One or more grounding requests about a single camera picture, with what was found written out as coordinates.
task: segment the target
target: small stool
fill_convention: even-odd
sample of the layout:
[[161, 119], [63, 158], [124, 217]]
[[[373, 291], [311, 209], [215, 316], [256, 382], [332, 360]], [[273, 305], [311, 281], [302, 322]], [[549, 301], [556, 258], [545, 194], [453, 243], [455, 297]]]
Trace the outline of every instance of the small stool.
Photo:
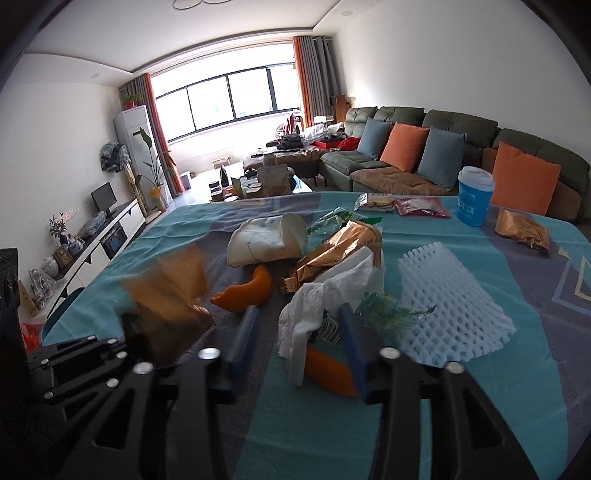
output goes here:
[[222, 165], [229, 167], [230, 166], [230, 157], [228, 155], [226, 157], [220, 157], [217, 160], [214, 160], [212, 163], [213, 163], [214, 170], [216, 170], [217, 168], [220, 168]]
[[183, 182], [183, 186], [185, 190], [191, 189], [191, 172], [185, 171], [179, 175], [181, 182]]

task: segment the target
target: white lid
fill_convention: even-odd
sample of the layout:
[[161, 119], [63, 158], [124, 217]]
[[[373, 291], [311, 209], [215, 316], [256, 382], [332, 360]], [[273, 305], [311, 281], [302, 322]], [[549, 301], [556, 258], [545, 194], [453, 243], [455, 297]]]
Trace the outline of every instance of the white lid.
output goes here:
[[457, 178], [464, 185], [482, 192], [492, 192], [495, 190], [495, 181], [492, 175], [478, 167], [464, 167]]

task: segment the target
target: white plastic cup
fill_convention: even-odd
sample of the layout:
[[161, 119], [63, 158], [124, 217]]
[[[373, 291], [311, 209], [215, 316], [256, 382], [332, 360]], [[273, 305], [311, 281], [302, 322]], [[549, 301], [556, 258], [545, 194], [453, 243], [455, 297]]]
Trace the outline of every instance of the white plastic cup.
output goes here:
[[477, 167], [464, 167], [457, 178], [460, 187], [456, 216], [467, 225], [481, 226], [486, 220], [495, 181], [490, 173]]

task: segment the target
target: vase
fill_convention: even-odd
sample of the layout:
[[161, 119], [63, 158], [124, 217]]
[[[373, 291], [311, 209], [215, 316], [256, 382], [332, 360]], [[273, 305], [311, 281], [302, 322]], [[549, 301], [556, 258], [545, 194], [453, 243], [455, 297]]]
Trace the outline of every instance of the vase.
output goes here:
[[166, 212], [166, 204], [164, 203], [164, 199], [162, 197], [162, 191], [161, 191], [162, 185], [160, 187], [153, 187], [150, 190], [150, 196], [156, 200], [156, 203], [158, 204], [158, 210], [160, 210], [162, 213]]
[[82, 242], [80, 242], [80, 240], [74, 240], [68, 246], [68, 250], [70, 252], [70, 255], [75, 257], [76, 255], [78, 255], [80, 252], [82, 252], [84, 250], [84, 245], [82, 245]]
[[60, 266], [53, 257], [47, 257], [43, 263], [41, 263], [41, 269], [51, 278], [56, 278], [60, 272]]

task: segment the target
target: gray curtain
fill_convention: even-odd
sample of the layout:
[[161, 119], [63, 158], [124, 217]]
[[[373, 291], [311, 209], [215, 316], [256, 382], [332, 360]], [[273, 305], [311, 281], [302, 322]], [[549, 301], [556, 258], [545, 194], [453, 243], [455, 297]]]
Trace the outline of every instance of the gray curtain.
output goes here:
[[332, 115], [330, 97], [340, 93], [333, 60], [332, 39], [308, 36], [300, 38], [311, 116]]

